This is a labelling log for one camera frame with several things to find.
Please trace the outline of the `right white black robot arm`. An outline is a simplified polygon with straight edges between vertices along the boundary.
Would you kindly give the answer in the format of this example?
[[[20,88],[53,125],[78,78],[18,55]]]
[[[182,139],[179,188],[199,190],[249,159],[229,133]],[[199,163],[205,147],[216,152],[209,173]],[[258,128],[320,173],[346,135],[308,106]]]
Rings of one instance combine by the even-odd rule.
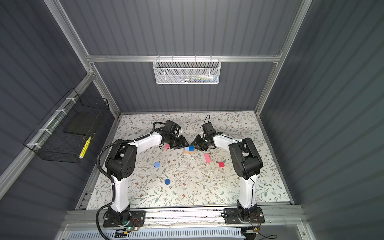
[[[237,199],[237,216],[241,221],[264,223],[264,216],[256,200],[256,182],[264,166],[261,156],[250,138],[237,140],[217,132],[212,123],[202,125],[203,135],[192,142],[195,149],[205,152],[210,147],[230,153],[233,168],[240,178],[240,195]]]

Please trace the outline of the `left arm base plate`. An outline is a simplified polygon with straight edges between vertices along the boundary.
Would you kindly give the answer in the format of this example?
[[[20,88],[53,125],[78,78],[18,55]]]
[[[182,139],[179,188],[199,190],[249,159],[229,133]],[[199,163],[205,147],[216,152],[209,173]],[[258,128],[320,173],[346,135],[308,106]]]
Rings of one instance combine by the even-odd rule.
[[[142,227],[146,218],[146,211],[125,211],[122,213],[107,210],[104,214],[104,228],[135,228]]]

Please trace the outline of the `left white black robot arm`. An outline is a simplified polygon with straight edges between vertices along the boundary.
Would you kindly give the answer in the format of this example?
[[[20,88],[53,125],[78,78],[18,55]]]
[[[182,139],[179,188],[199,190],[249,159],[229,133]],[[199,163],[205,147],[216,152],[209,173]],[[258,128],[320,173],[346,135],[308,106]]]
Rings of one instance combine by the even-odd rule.
[[[107,205],[107,213],[111,218],[126,225],[130,222],[130,202],[128,193],[128,177],[134,172],[137,155],[152,147],[168,144],[170,149],[183,149],[189,144],[181,135],[182,128],[173,121],[154,122],[152,130],[133,140],[117,140],[106,146],[102,152],[110,149],[105,162],[106,171],[101,166],[98,169],[112,183],[112,200]]]

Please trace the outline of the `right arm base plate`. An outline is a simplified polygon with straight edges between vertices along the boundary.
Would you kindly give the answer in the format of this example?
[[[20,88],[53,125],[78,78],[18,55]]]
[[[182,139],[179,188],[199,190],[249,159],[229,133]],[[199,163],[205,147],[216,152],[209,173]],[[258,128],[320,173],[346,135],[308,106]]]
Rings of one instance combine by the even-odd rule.
[[[260,225],[265,223],[265,217],[261,208],[256,208],[251,211],[246,210],[241,212],[237,208],[226,208],[221,213],[227,225],[230,224],[252,224]]]

